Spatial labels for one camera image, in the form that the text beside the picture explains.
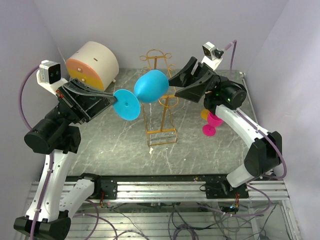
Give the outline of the pink wine glass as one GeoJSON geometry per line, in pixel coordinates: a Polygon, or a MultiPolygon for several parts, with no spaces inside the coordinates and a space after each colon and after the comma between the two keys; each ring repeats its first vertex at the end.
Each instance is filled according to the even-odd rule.
{"type": "Polygon", "coordinates": [[[224,121],[211,112],[208,113],[206,120],[207,124],[202,127],[202,132],[207,137],[213,137],[217,132],[216,128],[222,125],[224,121]]]}

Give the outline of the blue wine glass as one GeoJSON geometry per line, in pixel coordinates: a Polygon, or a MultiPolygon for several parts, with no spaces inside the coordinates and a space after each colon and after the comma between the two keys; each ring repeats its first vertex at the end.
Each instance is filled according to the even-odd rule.
{"type": "Polygon", "coordinates": [[[133,121],[141,113],[141,103],[156,102],[168,89],[167,76],[160,70],[150,70],[136,81],[133,92],[119,89],[113,94],[116,98],[113,109],[120,118],[133,121]]]}

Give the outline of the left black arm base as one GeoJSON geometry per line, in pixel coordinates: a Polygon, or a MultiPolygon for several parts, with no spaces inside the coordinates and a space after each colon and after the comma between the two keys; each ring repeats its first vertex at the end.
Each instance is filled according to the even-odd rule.
{"type": "Polygon", "coordinates": [[[94,173],[83,173],[78,177],[78,180],[82,179],[93,182],[93,192],[89,195],[90,199],[115,200],[117,198],[118,184],[112,178],[94,173]]]}

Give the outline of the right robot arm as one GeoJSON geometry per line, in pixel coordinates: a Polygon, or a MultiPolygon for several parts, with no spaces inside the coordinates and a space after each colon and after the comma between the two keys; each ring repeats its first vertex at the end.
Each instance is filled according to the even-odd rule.
{"type": "Polygon", "coordinates": [[[204,99],[203,105],[211,114],[229,125],[249,148],[244,162],[227,176],[220,186],[221,194],[233,197],[238,187],[282,165],[282,136],[270,132],[249,118],[241,109],[247,90],[241,83],[215,73],[213,61],[204,57],[201,63],[191,57],[173,77],[169,85],[179,87],[175,96],[194,103],[204,99]]]}

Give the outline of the yellow wine glass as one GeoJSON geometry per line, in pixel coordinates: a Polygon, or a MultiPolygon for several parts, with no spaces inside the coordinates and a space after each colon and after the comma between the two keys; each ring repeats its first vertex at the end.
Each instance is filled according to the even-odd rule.
{"type": "Polygon", "coordinates": [[[210,114],[210,111],[207,110],[207,109],[203,109],[201,112],[200,112],[200,116],[204,119],[204,120],[207,120],[208,119],[208,115],[210,114]]]}

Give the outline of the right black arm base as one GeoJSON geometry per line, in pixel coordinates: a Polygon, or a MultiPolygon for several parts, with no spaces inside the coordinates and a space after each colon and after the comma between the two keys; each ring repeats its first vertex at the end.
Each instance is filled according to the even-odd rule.
{"type": "Polygon", "coordinates": [[[205,182],[199,187],[207,199],[247,199],[248,189],[245,184],[232,187],[226,180],[205,182]]]}

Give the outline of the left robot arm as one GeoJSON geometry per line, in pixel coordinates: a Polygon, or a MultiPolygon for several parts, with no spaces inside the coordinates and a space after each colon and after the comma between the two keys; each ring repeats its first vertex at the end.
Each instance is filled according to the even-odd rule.
{"type": "Polygon", "coordinates": [[[102,193],[101,177],[83,173],[71,191],[62,196],[69,168],[78,152],[81,133],[78,124],[91,121],[117,102],[109,93],[96,90],[77,79],[37,83],[58,98],[58,104],[25,135],[35,153],[45,155],[45,164],[33,201],[24,216],[16,218],[14,229],[31,239],[64,240],[71,220],[83,202],[102,193]]]}

